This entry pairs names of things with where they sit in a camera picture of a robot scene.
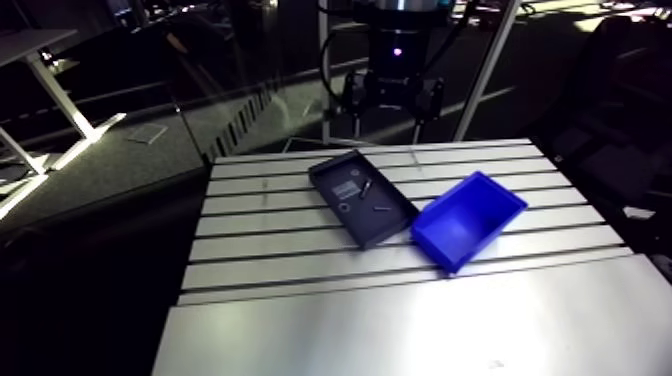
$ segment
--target aluminum table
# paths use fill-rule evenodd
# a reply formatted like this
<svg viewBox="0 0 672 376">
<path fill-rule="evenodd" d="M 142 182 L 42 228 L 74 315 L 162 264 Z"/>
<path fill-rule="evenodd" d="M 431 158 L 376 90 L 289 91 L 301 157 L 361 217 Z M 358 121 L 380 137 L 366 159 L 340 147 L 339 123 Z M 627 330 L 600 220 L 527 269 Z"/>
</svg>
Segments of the aluminum table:
<svg viewBox="0 0 672 376">
<path fill-rule="evenodd" d="M 475 170 L 529 208 L 452 279 L 407 231 L 365 252 L 306 170 L 219 159 L 155 376 L 672 374 L 672 289 L 528 140 L 361 148 L 418 207 Z"/>
<path fill-rule="evenodd" d="M 642 255 L 173 308 L 154 376 L 669 376 L 672 290 Z"/>
<path fill-rule="evenodd" d="M 462 269 L 474 275 L 632 252 L 529 140 L 360 148 L 419 208 L 475 170 L 529 204 Z M 408 231 L 354 250 L 308 167 L 346 150 L 221 158 L 212 171 L 179 304 L 439 278 Z"/>
</svg>

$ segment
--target black cable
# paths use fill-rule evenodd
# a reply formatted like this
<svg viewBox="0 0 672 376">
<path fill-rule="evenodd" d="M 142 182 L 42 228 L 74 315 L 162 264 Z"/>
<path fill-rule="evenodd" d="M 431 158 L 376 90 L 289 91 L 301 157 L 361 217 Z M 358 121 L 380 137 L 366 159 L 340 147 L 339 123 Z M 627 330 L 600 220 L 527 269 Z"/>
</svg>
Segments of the black cable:
<svg viewBox="0 0 672 376">
<path fill-rule="evenodd" d="M 324 85 L 324 88 L 329 93 L 329 96 L 336 102 L 336 104 L 338 104 L 339 106 L 341 106 L 343 108 L 346 108 L 347 106 L 345 106 L 343 104 L 343 101 L 341 100 L 341 97 L 339 97 L 334 92 L 334 89 L 331 88 L 331 85 L 327 81 L 327 75 L 324 71 L 324 56 L 326 55 L 327 50 L 329 49 L 329 44 L 331 43 L 332 40 L 334 40 L 334 37 L 336 36 L 336 34 L 338 34 L 338 32 L 336 32 L 336 31 L 332 31 L 331 33 L 329 33 L 329 35 L 327 36 L 327 39 L 325 39 L 324 43 L 322 44 L 322 48 L 320 49 L 320 67 L 319 67 L 320 79 L 322 80 L 322 85 Z"/>
<path fill-rule="evenodd" d="M 330 16 L 336 16 L 336 17 L 346 17 L 350 18 L 352 17 L 352 10 L 345 10 L 345 9 L 327 9 L 323 8 L 320 6 L 320 4 L 315 3 L 315 7 L 317 8 L 318 11 L 328 14 Z"/>
<path fill-rule="evenodd" d="M 431 59 L 429 59 L 429 62 L 417 73 L 417 78 L 421 78 L 422 76 L 425 75 L 425 73 L 429 72 L 430 69 L 436 64 L 437 61 L 443 56 L 443 54 L 446 52 L 448 47 L 450 47 L 457 37 L 460 35 L 462 30 L 467 27 L 467 24 L 469 23 L 469 18 L 474 15 L 476 12 L 476 7 L 478 6 L 479 0 L 471 0 L 466 8 L 464 9 L 464 13 L 462 13 L 462 18 L 457 22 L 457 25 L 450 31 L 450 34 L 446 37 L 446 39 L 443 41 L 441 44 L 441 47 L 439 47 L 438 50 L 434 53 Z"/>
</svg>

